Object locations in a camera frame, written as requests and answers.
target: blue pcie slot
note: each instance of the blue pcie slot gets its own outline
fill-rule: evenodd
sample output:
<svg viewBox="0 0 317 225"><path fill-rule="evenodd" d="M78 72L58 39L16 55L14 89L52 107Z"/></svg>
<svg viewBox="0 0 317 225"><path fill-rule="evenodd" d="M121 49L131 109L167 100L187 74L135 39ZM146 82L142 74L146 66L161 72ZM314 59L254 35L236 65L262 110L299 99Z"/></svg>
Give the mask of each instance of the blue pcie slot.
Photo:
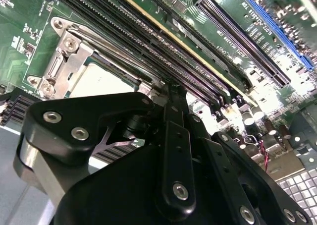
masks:
<svg viewBox="0 0 317 225"><path fill-rule="evenodd" d="M265 10L259 6L254 0L248 0L249 4L257 11L257 13L262 17L265 23L273 29L275 34L282 40L282 42L298 57L298 59L304 64L308 70L313 70L314 66L302 55L299 54L294 44L288 39L274 20L265 12Z"/></svg>

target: mounting hole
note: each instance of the mounting hole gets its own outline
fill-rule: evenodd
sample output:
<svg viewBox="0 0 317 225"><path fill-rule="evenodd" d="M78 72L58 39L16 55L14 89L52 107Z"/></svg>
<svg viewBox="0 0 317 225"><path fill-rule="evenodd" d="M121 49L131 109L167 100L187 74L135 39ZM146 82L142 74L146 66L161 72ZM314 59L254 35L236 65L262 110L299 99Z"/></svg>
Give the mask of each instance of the mounting hole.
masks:
<svg viewBox="0 0 317 225"><path fill-rule="evenodd" d="M229 169L227 167L223 167L224 172L229 173Z"/></svg>
<svg viewBox="0 0 317 225"><path fill-rule="evenodd" d="M59 20L54 21L54 27L57 29L62 29L63 28L63 23Z"/></svg>

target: motherboard mounting screw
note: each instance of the motherboard mounting screw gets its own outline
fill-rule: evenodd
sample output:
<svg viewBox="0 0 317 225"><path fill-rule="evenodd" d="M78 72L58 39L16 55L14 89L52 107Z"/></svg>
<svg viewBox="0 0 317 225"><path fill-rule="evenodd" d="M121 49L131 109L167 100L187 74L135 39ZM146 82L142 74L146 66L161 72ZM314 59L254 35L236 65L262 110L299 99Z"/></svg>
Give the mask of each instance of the motherboard mounting screw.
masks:
<svg viewBox="0 0 317 225"><path fill-rule="evenodd" d="M63 23L60 20L55 20L53 24L54 24L54 27L57 29L63 28Z"/></svg>
<svg viewBox="0 0 317 225"><path fill-rule="evenodd" d="M229 141L228 137L227 137L226 135L224 135L224 134L221 135L221 138L222 138L225 142Z"/></svg>
<svg viewBox="0 0 317 225"><path fill-rule="evenodd" d="M175 183L173 185L173 192L175 196L180 200L188 199L188 191L186 187L180 183Z"/></svg>
<svg viewBox="0 0 317 225"><path fill-rule="evenodd" d="M48 111L43 114L43 119L49 123L58 123L61 121L61 115L54 111Z"/></svg>
<svg viewBox="0 0 317 225"><path fill-rule="evenodd" d="M82 127L73 128L71 135L79 141L85 141L89 137L88 131Z"/></svg>
<svg viewBox="0 0 317 225"><path fill-rule="evenodd" d="M299 211L295 211L296 212L296 214L297 214L297 216L303 221L303 222L305 222L305 223L307 223L307 219L305 218L305 216L301 213L301 212L299 212Z"/></svg>
<svg viewBox="0 0 317 225"><path fill-rule="evenodd" d="M69 52L74 52L78 48L77 42L72 38L66 38L64 41L64 45Z"/></svg>
<svg viewBox="0 0 317 225"><path fill-rule="evenodd" d="M245 206L241 206L240 208L240 214L243 217L243 219L248 223L248 224L254 224L256 222L256 220L254 219L253 214L251 213L251 211L245 207Z"/></svg>

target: black metal bracket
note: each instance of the black metal bracket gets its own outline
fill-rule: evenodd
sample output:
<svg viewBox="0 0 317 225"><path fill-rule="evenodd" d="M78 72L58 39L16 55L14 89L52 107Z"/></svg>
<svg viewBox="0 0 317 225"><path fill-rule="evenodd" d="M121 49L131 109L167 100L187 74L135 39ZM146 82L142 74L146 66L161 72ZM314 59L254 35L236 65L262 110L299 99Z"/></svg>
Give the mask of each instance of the black metal bracket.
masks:
<svg viewBox="0 0 317 225"><path fill-rule="evenodd" d="M118 122L147 115L153 107L141 93L45 101L29 107L22 132L39 150L65 164L80 165L88 161L102 139L110 137Z"/></svg>
<svg viewBox="0 0 317 225"><path fill-rule="evenodd" d="M186 93L169 88L164 107L163 141L160 144L160 176L157 207L171 221L185 220L195 209L196 196L189 132L184 128L183 111L188 114Z"/></svg>
<svg viewBox="0 0 317 225"><path fill-rule="evenodd" d="M57 224L65 216L70 225L103 224L104 213L110 224L311 224L303 209L228 135L210 137L201 119L189 114L183 88L168 86L166 92L169 100L163 108L140 93L39 102L29 108L21 139L58 164L54 168L84 167L102 138L106 147L136 135L146 140L99 172L64 186L66 194L55 200L58 204L61 199ZM74 128L81 128L79 135ZM43 182L46 174L39 174L39 162L35 160L34 171ZM53 181L64 185L63 180ZM49 183L41 185L46 190ZM122 217L131 209L136 216Z"/></svg>

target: gold contact strip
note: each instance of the gold contact strip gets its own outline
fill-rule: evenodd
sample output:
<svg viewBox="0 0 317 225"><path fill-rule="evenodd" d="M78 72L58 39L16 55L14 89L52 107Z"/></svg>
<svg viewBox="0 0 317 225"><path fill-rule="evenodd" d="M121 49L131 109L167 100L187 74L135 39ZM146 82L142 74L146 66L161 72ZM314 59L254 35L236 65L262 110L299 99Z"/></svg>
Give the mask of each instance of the gold contact strip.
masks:
<svg viewBox="0 0 317 225"><path fill-rule="evenodd" d="M200 57L196 52L190 49L186 44L184 44L178 37L176 37L173 33L171 33L167 28L165 28L162 24L160 24L155 18L150 16L147 12L145 12L140 6L138 6L133 0L126 0L129 4L134 6L138 11L140 11L144 16L146 16L152 23L157 25L160 29L162 29L165 33L167 33L171 38L173 38L178 44L180 44L183 48L185 48L190 54L196 57L202 64L207 66L214 74L220 77L224 82L230 85L233 89L235 89L248 103L253 106L258 106L256 102L251 100L246 94L244 94L241 90L239 90L235 85L233 85L227 78L225 78L222 74L220 74L212 65L210 65L207 61L205 61L202 57Z"/></svg>

